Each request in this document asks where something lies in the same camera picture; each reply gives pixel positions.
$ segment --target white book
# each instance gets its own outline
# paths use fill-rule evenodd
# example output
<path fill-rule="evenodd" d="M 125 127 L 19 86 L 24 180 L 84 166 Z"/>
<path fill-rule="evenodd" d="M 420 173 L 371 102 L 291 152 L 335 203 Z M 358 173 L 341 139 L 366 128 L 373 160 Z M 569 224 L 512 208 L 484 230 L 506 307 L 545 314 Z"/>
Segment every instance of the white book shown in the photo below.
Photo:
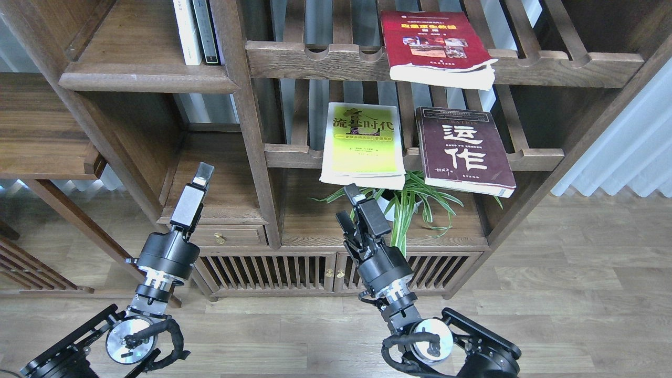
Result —
<path fill-rule="evenodd" d="M 190 0 L 173 0 L 173 7 L 175 8 L 184 63 L 188 66 L 198 66 L 201 64 L 202 56 L 198 46 L 198 28 Z"/>

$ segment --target drawer knob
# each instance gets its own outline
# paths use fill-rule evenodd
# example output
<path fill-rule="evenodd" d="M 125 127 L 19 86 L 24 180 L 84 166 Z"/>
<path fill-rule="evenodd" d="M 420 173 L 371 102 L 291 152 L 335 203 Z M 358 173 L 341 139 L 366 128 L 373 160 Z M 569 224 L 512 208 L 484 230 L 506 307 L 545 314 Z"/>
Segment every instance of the drawer knob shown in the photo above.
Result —
<path fill-rule="evenodd" d="M 219 232 L 214 234 L 214 240 L 217 242 L 217 244 L 226 243 L 226 238 L 223 237 L 222 234 Z"/>

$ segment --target cabinet door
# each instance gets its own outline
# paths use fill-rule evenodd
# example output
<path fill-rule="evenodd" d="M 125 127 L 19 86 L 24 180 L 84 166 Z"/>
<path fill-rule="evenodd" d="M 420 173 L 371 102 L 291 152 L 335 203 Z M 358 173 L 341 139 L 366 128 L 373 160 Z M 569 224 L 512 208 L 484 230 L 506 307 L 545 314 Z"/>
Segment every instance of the cabinet door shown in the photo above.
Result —
<path fill-rule="evenodd" d="M 333 292 L 335 252 L 202 252 L 196 269 L 213 297 Z"/>
<path fill-rule="evenodd" d="M 406 258 L 415 273 L 409 289 L 416 293 L 443 295 L 451 292 L 482 252 L 408 252 Z M 365 289 L 350 256 L 338 253 L 336 293 L 361 293 Z"/>

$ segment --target red book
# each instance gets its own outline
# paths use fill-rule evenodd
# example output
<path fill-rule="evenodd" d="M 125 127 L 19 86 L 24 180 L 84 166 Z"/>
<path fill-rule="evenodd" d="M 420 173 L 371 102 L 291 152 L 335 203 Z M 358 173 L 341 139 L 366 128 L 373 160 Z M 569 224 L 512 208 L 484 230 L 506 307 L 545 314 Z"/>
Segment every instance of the red book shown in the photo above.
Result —
<path fill-rule="evenodd" d="M 383 11 L 390 78 L 429 85 L 488 90 L 493 59 L 461 12 Z"/>
<path fill-rule="evenodd" d="M 492 114 L 418 108 L 425 183 L 509 198 L 515 180 Z"/>

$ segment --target wooden bookshelf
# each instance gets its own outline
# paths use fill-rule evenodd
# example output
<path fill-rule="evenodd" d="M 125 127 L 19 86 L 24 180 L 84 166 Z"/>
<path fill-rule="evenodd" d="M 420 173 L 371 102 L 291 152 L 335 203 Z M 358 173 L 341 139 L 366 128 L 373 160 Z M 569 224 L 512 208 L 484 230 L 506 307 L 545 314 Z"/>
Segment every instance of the wooden bookshelf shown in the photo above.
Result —
<path fill-rule="evenodd" d="M 332 3 L 331 43 L 311 45 L 303 0 L 288 0 L 281 35 L 274 35 L 270 1 L 212 1 L 220 67 L 184 65 L 170 0 L 9 0 L 0 14 L 152 221 L 167 222 L 199 161 L 215 166 L 197 263 L 207 296 L 350 295 L 360 282 L 334 218 L 348 205 L 307 199 L 335 189 L 317 180 L 322 152 L 308 146 L 308 80 L 330 80 L 329 101 L 343 101 L 344 81 L 362 81 L 364 102 L 376 104 L 376 81 L 389 81 L 389 69 L 384 46 L 355 44 L 351 3 Z M 421 217 L 414 221 L 409 256 L 421 275 L 414 287 L 447 296 L 672 56 L 672 25 L 661 21 L 672 14 L 669 1 L 614 0 L 607 9 L 598 0 L 540 0 L 532 27 L 520 0 L 500 0 L 515 50 L 496 48 L 480 0 L 460 3 L 499 59 L 492 113 L 518 189 L 504 209 L 487 196 L 464 195 L 453 229 L 437 239 Z M 375 4 L 381 11 L 396 1 Z M 418 4 L 439 10 L 436 0 Z M 296 79 L 291 135 L 284 135 L 276 79 Z M 414 89 L 394 86 L 405 164 L 417 169 Z M 434 106 L 447 106 L 444 88 L 425 90 Z M 239 125 L 186 124 L 172 96 L 185 92 L 233 93 Z M 480 110 L 477 91 L 463 97 Z M 218 244 L 214 234 L 224 231 L 230 238 Z"/>

